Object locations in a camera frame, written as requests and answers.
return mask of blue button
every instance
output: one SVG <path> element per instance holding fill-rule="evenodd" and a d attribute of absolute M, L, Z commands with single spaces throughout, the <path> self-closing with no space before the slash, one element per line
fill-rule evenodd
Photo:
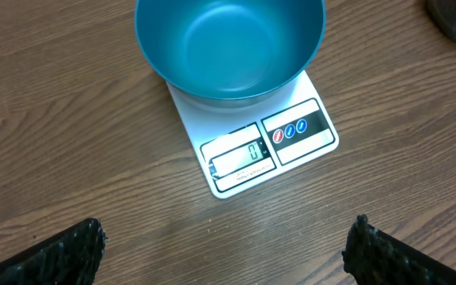
<path fill-rule="evenodd" d="M 287 125 L 284 135 L 287 139 L 291 139 L 295 135 L 295 126 L 292 124 Z"/>
<path fill-rule="evenodd" d="M 307 129 L 307 121 L 304 120 L 304 119 L 300 119 L 298 122 L 297 122 L 297 132 L 299 134 L 303 133 L 304 131 L 306 131 Z"/>

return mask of wooden table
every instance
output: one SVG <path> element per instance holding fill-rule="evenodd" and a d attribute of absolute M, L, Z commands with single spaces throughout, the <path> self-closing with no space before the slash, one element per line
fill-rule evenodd
<path fill-rule="evenodd" d="M 216 199 L 134 0 L 0 0 L 0 260 L 86 217 L 97 284 L 354 283 L 359 214 L 456 269 L 456 44 L 420 1 L 328 0 L 307 69 L 331 154 Z"/>

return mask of button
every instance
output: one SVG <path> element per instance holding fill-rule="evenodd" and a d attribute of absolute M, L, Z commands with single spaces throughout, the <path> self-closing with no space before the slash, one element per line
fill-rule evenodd
<path fill-rule="evenodd" d="M 298 122 L 297 122 L 297 132 L 299 134 L 303 133 L 304 131 L 306 131 L 307 129 L 307 121 L 304 120 L 304 119 L 300 119 Z"/>
<path fill-rule="evenodd" d="M 295 135 L 295 126 L 292 124 L 287 125 L 285 129 L 285 135 L 287 139 L 293 138 Z"/>
<path fill-rule="evenodd" d="M 284 139 L 284 132 L 281 129 L 277 129 L 274 131 L 274 135 L 272 136 L 274 143 L 281 143 Z"/>

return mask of wood grain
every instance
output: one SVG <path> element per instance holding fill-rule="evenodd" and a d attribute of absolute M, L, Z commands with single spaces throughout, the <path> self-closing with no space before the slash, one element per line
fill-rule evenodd
<path fill-rule="evenodd" d="M 353 284 L 340 251 L 366 213 L 456 269 L 456 44 L 421 1 L 327 1 L 307 71 L 340 147 L 226 201 L 134 6 L 0 0 L 0 260 L 96 217 L 97 284 Z"/>

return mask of digital kitchen scale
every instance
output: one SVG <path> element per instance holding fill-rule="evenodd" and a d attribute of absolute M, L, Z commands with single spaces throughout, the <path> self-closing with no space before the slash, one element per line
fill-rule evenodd
<path fill-rule="evenodd" d="M 226 199 L 335 150 L 339 135 L 303 71 L 265 101 L 215 108 L 168 84 L 212 194 Z"/>

